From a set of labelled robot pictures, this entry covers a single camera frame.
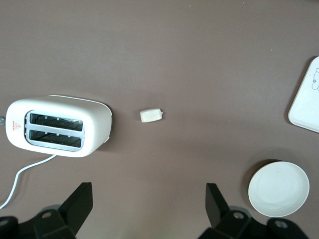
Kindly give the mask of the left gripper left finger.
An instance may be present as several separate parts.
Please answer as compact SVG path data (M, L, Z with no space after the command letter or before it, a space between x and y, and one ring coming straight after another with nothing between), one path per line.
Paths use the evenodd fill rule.
M74 239L93 208L92 183L83 182L56 210L48 209L19 223L13 216L1 217L2 239Z

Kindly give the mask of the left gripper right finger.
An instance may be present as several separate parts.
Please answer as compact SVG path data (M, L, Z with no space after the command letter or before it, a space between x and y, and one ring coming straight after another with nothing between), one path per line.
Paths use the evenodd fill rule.
M205 209L211 227L200 239L307 239L294 222L271 218L264 225L240 207L229 207L215 183L207 183Z

